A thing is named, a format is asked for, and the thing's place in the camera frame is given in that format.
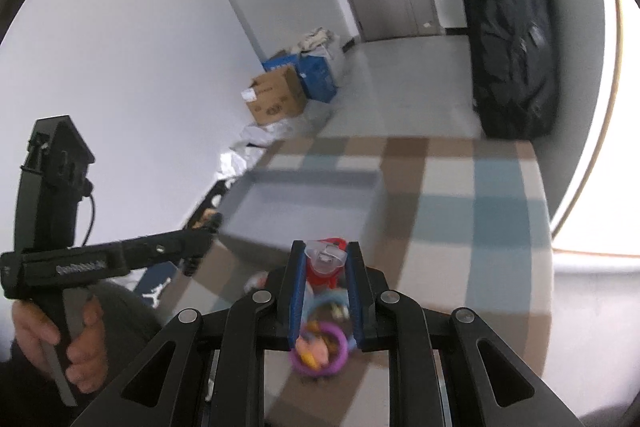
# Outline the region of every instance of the table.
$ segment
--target table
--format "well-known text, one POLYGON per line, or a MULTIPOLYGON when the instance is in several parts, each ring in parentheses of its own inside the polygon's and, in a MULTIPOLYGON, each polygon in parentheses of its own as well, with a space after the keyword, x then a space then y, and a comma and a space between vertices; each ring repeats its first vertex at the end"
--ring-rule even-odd
MULTIPOLYGON (((553 284, 548 210, 530 143, 425 137, 295 139, 275 143, 268 169, 379 169, 386 229, 374 253, 389 287, 423 307, 474 309, 540 375, 553 284)), ((167 316, 227 308, 259 266, 216 244, 193 280, 162 297, 167 316)), ((324 382, 265 354, 265 413, 283 426, 388 425, 388 356, 354 353, 324 382)))

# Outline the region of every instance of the device handle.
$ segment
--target device handle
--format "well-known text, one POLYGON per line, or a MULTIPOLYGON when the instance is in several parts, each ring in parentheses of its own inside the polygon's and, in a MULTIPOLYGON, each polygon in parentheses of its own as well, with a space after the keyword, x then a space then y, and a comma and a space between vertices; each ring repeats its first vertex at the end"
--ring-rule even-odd
POLYGON ((52 346, 43 341, 42 349, 56 381, 60 398, 68 407, 76 407, 82 393, 66 379, 65 371, 71 365, 66 357, 66 348, 84 329, 82 309, 91 297, 91 292, 82 287, 40 291, 33 295, 33 302, 60 330, 60 342, 52 346))

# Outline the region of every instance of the triangular cutout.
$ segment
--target triangular cutout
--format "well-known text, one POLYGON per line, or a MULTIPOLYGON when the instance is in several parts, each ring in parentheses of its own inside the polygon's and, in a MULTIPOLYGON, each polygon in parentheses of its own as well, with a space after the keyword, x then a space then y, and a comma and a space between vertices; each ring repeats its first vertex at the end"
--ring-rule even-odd
POLYGON ((479 341, 478 350, 489 376, 495 400, 500 407, 532 398, 534 389, 529 382, 489 341, 479 341))
POLYGON ((164 386, 171 359, 174 357, 174 351, 175 342, 164 343, 145 367, 140 369, 127 384, 122 391, 122 397, 147 407, 155 407, 160 399, 160 392, 164 386))

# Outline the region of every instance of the transparent cap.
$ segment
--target transparent cap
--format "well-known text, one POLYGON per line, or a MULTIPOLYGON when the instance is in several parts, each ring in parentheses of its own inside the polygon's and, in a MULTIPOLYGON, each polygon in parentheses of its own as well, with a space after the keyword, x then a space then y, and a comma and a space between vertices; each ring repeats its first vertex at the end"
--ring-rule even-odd
POLYGON ((311 268, 318 275, 330 275, 344 266, 347 253, 344 250, 322 241, 307 241, 305 254, 311 261, 311 268))

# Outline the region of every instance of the person's arm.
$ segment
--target person's arm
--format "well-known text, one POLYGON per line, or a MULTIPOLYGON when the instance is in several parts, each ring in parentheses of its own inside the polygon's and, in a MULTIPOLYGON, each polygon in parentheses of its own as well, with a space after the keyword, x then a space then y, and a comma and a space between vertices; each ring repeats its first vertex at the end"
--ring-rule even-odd
POLYGON ((66 407, 51 378, 41 341, 56 344, 58 328, 33 303, 17 301, 12 317, 15 341, 8 362, 0 364, 0 426, 63 427, 84 409, 108 372, 102 309, 96 298, 83 310, 85 328, 67 349, 67 378, 87 393, 78 407, 66 407))

